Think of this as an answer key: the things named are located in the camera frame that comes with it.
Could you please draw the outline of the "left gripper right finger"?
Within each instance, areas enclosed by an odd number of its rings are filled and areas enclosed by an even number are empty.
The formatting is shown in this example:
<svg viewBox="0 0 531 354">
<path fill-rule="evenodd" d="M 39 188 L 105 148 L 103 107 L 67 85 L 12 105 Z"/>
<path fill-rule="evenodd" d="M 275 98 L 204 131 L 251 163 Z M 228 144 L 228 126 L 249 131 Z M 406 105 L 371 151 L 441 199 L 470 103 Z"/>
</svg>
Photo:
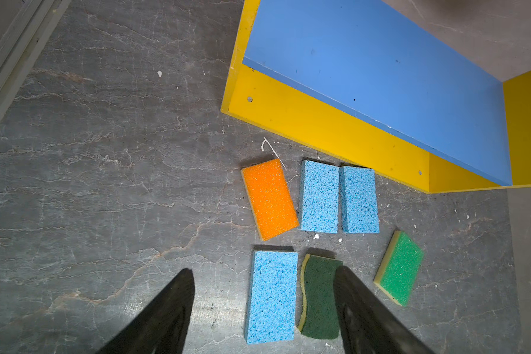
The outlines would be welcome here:
<svg viewBox="0 0 531 354">
<path fill-rule="evenodd" d="M 333 280 L 336 312 L 346 353 L 431 353 L 346 266 Z"/>
</svg>

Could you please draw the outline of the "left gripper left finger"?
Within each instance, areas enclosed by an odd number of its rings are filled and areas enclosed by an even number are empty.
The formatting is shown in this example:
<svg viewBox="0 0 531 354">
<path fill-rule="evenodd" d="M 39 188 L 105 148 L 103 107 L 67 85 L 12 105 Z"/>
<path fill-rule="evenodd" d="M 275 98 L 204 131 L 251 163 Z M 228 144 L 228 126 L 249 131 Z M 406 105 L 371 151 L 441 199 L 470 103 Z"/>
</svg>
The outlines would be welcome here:
<svg viewBox="0 0 531 354">
<path fill-rule="evenodd" d="M 181 270 L 99 353 L 182 353 L 195 298 L 193 271 Z"/>
</svg>

